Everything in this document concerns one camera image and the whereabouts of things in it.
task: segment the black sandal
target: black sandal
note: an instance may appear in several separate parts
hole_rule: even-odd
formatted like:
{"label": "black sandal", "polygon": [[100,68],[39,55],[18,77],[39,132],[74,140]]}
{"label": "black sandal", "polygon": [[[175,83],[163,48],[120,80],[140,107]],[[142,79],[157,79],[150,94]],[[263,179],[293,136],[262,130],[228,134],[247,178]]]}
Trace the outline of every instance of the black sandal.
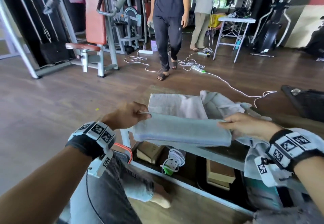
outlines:
{"label": "black sandal", "polygon": [[159,81],[164,81],[169,75],[165,75],[164,73],[160,73],[158,77],[162,77],[162,79],[157,78]]}
{"label": "black sandal", "polygon": [[178,61],[175,61],[175,62],[171,61],[171,64],[172,64],[172,70],[176,70],[178,67]]}

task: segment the brown wood floor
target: brown wood floor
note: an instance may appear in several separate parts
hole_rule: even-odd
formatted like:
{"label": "brown wood floor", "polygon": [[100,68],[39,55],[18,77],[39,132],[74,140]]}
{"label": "brown wood floor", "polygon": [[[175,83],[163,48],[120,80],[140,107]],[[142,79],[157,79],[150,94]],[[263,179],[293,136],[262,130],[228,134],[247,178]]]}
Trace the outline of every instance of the brown wood floor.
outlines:
{"label": "brown wood floor", "polygon": [[[190,38],[183,37],[178,55],[181,60],[193,53],[189,50]],[[197,54],[191,57],[248,95],[278,91],[257,101],[262,111],[297,115],[280,91],[281,85],[323,90],[324,62],[315,62],[293,50],[277,50],[276,54],[276,58],[254,57],[242,49],[233,64],[231,48],[221,46],[215,61]],[[70,66],[34,80],[20,58],[0,60],[0,193],[62,149],[80,124],[112,111],[123,101],[139,100],[151,85],[189,95],[199,95],[201,90],[217,91],[233,101],[253,103],[253,98],[244,97],[211,75],[179,68],[160,82],[156,73],[144,71],[144,65],[130,65],[123,58],[118,55],[120,70],[111,71],[103,79],[97,78],[94,69],[83,73],[80,66]],[[148,56],[146,62],[151,64],[149,70],[160,69],[157,53]],[[246,219],[181,187],[174,186],[173,191],[176,200],[171,210],[132,200],[144,223],[241,223]]]}

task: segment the cardboard box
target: cardboard box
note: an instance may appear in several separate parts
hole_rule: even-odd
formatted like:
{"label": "cardboard box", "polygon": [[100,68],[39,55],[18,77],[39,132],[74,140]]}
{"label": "cardboard box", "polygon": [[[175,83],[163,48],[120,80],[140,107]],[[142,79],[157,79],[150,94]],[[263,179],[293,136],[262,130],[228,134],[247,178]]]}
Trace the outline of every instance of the cardboard box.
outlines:
{"label": "cardboard box", "polygon": [[209,181],[208,178],[207,178],[207,183],[212,185],[212,186],[216,186],[216,187],[219,187],[219,188],[224,189],[226,191],[229,191],[229,183],[228,182],[217,181],[217,180]]}
{"label": "cardboard box", "polygon": [[207,179],[208,181],[233,183],[235,180],[234,169],[207,159]]}
{"label": "cardboard box", "polygon": [[164,146],[157,146],[155,144],[144,141],[136,149],[136,156],[151,164],[156,164]]}

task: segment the ripped jeans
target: ripped jeans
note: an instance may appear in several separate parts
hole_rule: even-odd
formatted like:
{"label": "ripped jeans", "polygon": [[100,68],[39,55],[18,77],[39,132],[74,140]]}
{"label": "ripped jeans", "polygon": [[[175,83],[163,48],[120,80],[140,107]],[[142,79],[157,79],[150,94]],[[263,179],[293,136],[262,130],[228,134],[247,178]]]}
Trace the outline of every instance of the ripped jeans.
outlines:
{"label": "ripped jeans", "polygon": [[[153,181],[141,177],[115,155],[102,177],[88,175],[91,202],[105,224],[141,224],[127,197],[149,201],[154,193]],[[93,210],[83,176],[71,197],[71,224],[102,224]]]}

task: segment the red cable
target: red cable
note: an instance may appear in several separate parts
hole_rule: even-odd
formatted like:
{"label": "red cable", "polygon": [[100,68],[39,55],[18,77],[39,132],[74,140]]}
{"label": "red cable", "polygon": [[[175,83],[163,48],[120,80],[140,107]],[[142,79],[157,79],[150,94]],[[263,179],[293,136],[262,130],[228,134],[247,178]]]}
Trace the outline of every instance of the red cable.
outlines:
{"label": "red cable", "polygon": [[123,148],[123,149],[125,149],[126,151],[129,152],[129,154],[131,155],[131,158],[130,158],[130,160],[128,161],[128,164],[130,164],[131,161],[132,161],[132,159],[133,159],[133,153],[132,153],[132,150],[131,150],[129,147],[124,146],[124,145],[119,144],[119,143],[115,143],[115,145],[117,145],[117,146],[119,146],[119,147],[121,147],[121,148]]}

